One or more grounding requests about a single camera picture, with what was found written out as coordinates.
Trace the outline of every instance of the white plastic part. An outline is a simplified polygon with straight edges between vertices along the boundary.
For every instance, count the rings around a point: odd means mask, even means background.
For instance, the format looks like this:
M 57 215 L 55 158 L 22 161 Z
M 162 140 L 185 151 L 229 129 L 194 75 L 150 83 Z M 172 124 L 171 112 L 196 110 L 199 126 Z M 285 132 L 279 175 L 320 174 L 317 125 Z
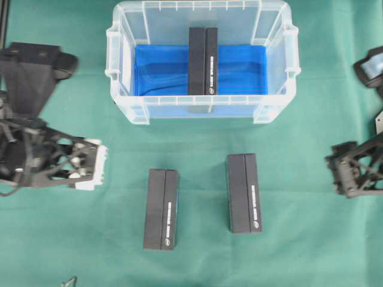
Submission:
M 376 78 L 383 72 L 383 53 L 371 57 L 371 59 L 363 63 L 361 67 L 370 80 Z
M 102 185 L 104 178 L 104 165 L 107 159 L 108 149 L 101 145 L 101 141 L 98 139 L 86 139 L 86 141 L 98 145 L 97 155 L 95 162 L 95 171 L 93 173 L 93 179 L 91 181 L 82 181 L 75 184 L 76 190 L 94 190 L 96 185 Z M 79 178 L 80 175 L 73 173 L 70 178 Z
M 189 27 L 218 27 L 219 45 L 263 45 L 268 61 L 268 94 L 218 96 L 135 96 L 136 45 L 187 45 Z M 300 74 L 298 28 L 280 0 L 126 1 L 113 11 L 107 30 L 106 76 L 113 101 L 133 124 L 151 118 L 252 117 L 270 123 L 296 95 Z M 192 114 L 189 106 L 217 112 Z

